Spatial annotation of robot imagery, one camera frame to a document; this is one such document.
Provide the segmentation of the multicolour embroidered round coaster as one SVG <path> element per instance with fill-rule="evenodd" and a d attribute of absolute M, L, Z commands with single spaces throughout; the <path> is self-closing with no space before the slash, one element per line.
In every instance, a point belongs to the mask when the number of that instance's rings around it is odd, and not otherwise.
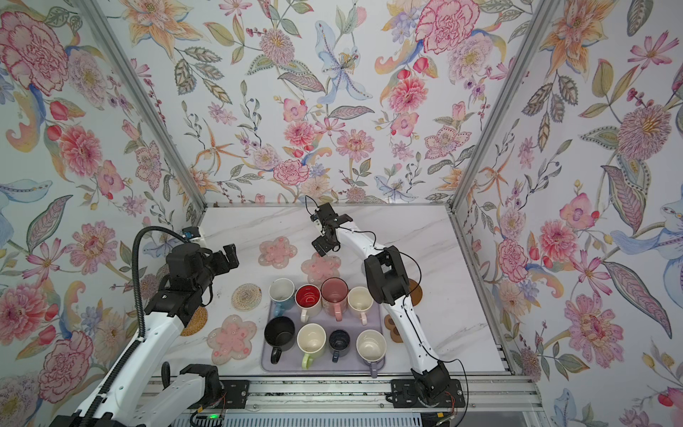
<path fill-rule="evenodd" d="M 238 286 L 231 295 L 231 305 L 237 311 L 252 311 L 256 309 L 263 298 L 261 288 L 253 283 Z"/>

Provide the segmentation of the brown round wooden coaster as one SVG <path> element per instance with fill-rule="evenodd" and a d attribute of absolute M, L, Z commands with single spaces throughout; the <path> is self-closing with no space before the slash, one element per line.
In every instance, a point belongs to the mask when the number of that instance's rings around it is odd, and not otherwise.
<path fill-rule="evenodd" d="M 420 284 L 413 279 L 409 279 L 409 296 L 413 306 L 417 306 L 423 300 L 423 290 Z"/>

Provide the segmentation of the brown paw cork coaster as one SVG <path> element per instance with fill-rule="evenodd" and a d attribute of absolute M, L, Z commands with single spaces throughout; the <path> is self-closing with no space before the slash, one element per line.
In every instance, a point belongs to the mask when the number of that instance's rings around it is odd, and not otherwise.
<path fill-rule="evenodd" d="M 386 315 L 384 317 L 384 327 L 386 327 L 389 330 L 391 340 L 394 343 L 403 343 L 402 337 L 398 331 L 398 327 L 390 315 Z"/>

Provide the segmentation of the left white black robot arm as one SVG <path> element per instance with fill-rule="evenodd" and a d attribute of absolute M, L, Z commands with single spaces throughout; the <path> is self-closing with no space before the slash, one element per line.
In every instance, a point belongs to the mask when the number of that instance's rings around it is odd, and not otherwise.
<path fill-rule="evenodd" d="M 156 397 L 140 399 L 171 344 L 213 291 L 213 280 L 238 268 L 235 245 L 213 252 L 183 243 L 166 258 L 169 274 L 143 311 L 139 332 L 110 373 L 70 416 L 54 426 L 168 426 L 191 407 L 210 407 L 226 391 L 217 367 L 190 364 Z"/>

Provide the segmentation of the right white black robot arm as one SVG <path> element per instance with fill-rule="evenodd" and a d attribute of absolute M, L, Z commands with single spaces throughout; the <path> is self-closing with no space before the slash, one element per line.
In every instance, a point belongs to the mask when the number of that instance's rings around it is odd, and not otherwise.
<path fill-rule="evenodd" d="M 363 231 L 347 214 L 339 215 L 331 204 L 309 212 L 319 236 L 311 245 L 320 255 L 349 248 L 363 262 L 366 288 L 373 300 L 391 316 L 407 347 L 416 397 L 426 407 L 436 407 L 451 381 L 446 361 L 430 345 L 414 310 L 409 277 L 404 265 L 407 254 L 378 242 L 373 231 Z"/>

